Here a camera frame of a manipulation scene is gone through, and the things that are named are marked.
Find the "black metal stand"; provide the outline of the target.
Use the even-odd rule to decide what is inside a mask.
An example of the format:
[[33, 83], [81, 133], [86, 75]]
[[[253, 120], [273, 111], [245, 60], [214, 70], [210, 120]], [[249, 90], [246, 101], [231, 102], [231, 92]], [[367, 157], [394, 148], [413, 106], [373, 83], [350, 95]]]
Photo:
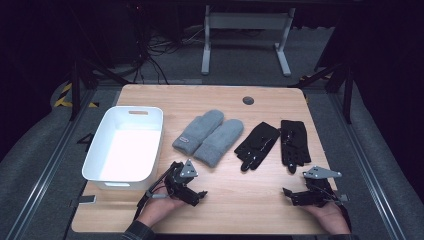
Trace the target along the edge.
[[303, 76], [302, 79], [293, 85], [288, 85], [288, 88], [302, 89], [312, 83], [323, 79], [327, 75], [330, 76], [324, 89], [327, 93], [337, 93], [341, 87], [344, 87], [342, 114], [345, 121], [351, 124], [351, 101], [353, 94], [353, 72], [349, 64], [335, 64], [327, 67], [311, 76]]
[[72, 90], [72, 113], [70, 120], [74, 121], [82, 110], [83, 103], [81, 98], [81, 85], [88, 91], [94, 91], [98, 86], [98, 78], [93, 71], [98, 71], [107, 78], [113, 80], [121, 86], [127, 85], [128, 81], [108, 70], [107, 68], [95, 63], [92, 60], [77, 58], [74, 61], [71, 74], [71, 90]]

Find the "plain grey mitten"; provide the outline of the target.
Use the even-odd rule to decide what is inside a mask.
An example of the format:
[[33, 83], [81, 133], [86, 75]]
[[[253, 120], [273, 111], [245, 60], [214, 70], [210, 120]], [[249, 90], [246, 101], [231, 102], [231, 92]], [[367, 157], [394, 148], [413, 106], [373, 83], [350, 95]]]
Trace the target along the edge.
[[195, 151], [194, 158], [208, 167], [216, 167], [229, 148], [239, 139], [243, 130], [244, 125], [238, 119], [223, 122], [202, 142]]

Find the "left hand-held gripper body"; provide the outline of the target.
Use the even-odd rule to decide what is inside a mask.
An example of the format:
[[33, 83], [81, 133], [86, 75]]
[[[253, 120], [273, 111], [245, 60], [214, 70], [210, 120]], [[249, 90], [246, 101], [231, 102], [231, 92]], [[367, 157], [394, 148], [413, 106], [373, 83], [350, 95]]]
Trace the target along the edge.
[[[188, 184], [198, 176], [190, 159], [183, 162], [173, 162], [170, 167], [151, 186], [152, 198], [174, 197], [185, 203], [191, 198], [197, 197], [197, 193], [188, 187]], [[158, 194], [158, 185], [163, 183], [167, 190], [166, 194]]]

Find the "grey tape strip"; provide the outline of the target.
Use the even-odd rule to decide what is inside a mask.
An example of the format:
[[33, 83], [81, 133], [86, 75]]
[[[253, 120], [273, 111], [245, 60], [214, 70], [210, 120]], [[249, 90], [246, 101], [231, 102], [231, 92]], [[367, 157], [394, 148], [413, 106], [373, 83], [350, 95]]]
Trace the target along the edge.
[[70, 207], [77, 207], [80, 204], [91, 204], [96, 201], [95, 195], [79, 196], [78, 198], [72, 199], [70, 201]]

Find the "person's right hand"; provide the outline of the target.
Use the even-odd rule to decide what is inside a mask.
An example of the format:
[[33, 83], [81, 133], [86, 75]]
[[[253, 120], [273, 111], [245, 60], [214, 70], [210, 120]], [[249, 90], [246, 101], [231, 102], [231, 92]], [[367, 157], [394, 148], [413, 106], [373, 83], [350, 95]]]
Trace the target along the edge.
[[326, 203], [323, 207], [302, 206], [302, 209], [314, 216], [321, 227], [331, 235], [351, 233], [342, 211], [333, 202]]

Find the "black glove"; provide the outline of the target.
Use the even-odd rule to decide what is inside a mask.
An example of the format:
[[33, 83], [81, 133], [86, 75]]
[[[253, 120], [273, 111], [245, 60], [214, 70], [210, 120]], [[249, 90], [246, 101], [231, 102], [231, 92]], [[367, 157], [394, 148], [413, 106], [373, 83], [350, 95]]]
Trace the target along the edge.
[[280, 136], [280, 131], [265, 123], [258, 124], [247, 138], [234, 150], [242, 161], [242, 172], [256, 170]]
[[306, 127], [302, 121], [282, 120], [280, 134], [282, 163], [294, 174], [298, 166], [311, 162]]

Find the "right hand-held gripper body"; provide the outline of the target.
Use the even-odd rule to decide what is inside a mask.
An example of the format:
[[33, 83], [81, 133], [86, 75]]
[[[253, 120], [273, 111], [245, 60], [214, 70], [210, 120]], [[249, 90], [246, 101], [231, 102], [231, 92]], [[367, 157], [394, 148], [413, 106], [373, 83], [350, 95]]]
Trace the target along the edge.
[[329, 178], [341, 177], [341, 172], [313, 166], [310, 170], [304, 172], [303, 176], [308, 188], [303, 205], [324, 206], [327, 202], [342, 205], [349, 200], [346, 194], [340, 194], [333, 190], [328, 181]]

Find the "white plastic bin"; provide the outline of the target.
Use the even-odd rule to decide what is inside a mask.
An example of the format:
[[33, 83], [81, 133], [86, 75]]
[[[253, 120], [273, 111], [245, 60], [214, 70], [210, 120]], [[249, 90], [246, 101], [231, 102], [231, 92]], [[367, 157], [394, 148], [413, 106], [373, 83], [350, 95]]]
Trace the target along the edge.
[[105, 190], [147, 190], [156, 179], [163, 134], [157, 107], [114, 106], [90, 144], [82, 176]]

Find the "aluminium rail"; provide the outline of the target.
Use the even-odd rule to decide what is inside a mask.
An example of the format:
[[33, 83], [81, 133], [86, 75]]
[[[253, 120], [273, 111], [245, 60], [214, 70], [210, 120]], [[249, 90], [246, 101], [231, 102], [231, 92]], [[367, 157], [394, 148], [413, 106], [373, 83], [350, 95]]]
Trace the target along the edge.
[[95, 90], [87, 90], [83, 94], [82, 98], [78, 97], [73, 101], [74, 107], [79, 107], [79, 109], [76, 113], [71, 115], [70, 120], [65, 125], [65, 129], [60, 139], [57, 141], [52, 155], [46, 163], [40, 177], [31, 189], [29, 197], [27, 198], [5, 240], [22, 239], [23, 234], [28, 228], [30, 221], [43, 200], [43, 197], [64, 158], [65, 149], [68, 147], [70, 139], [94, 95]]
[[356, 155], [356, 164], [358, 165], [360, 172], [364, 178], [373, 202], [379, 212], [379, 215], [388, 231], [391, 240], [406, 240], [405, 234], [399, 224], [397, 217], [395, 216], [393, 209], [388, 201], [388, 198], [379, 183], [375, 172], [373, 171], [368, 157], [359, 142], [359, 138], [356, 135], [354, 128], [351, 124], [347, 123], [344, 117], [342, 103], [337, 95], [329, 94], [329, 101], [334, 108], [338, 120], [341, 122], [342, 128], [347, 135], [351, 146], [353, 147]]

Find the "grey mitten with label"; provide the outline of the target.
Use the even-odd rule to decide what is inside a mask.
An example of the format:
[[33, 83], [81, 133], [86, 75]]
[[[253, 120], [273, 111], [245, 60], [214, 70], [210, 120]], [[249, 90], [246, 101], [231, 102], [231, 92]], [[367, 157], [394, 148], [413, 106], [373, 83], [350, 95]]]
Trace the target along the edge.
[[197, 116], [174, 140], [172, 146], [185, 155], [192, 155], [202, 142], [223, 122], [224, 114], [210, 110]]

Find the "person's left hand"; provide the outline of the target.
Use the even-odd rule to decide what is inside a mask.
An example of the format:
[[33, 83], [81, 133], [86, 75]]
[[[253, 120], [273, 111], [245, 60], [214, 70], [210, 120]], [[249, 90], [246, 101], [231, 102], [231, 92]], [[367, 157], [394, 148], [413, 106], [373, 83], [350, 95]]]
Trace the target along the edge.
[[174, 210], [185, 205], [184, 201], [171, 197], [153, 198], [146, 203], [136, 220], [147, 227], [153, 227]]

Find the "white metal stand frame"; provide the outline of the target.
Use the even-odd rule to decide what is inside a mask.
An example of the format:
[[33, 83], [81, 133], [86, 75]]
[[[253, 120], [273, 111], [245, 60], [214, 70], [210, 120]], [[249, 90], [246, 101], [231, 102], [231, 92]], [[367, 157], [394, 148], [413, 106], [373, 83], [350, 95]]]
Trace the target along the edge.
[[240, 30], [280, 30], [282, 35], [278, 43], [274, 44], [280, 68], [284, 76], [291, 75], [291, 70], [285, 56], [285, 45], [290, 28], [294, 20], [296, 9], [290, 8], [286, 13], [225, 13], [214, 12], [210, 5], [205, 7], [204, 16], [204, 48], [201, 64], [201, 74], [208, 75], [211, 60], [212, 29], [240, 29]]

